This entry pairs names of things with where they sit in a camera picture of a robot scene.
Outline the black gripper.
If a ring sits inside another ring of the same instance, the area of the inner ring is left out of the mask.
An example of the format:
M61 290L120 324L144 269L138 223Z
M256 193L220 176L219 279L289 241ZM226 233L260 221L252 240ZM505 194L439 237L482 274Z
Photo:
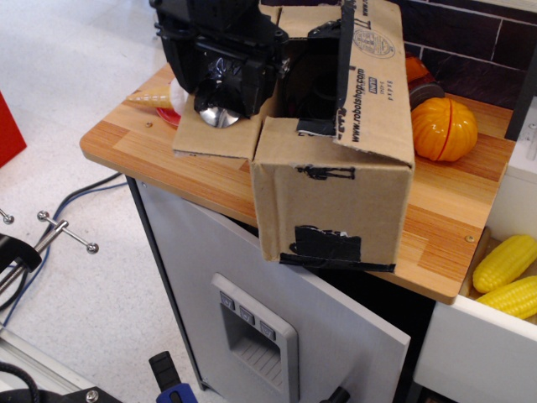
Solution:
M205 123L259 114L289 69L288 34L257 1L152 1L155 28L179 85Z

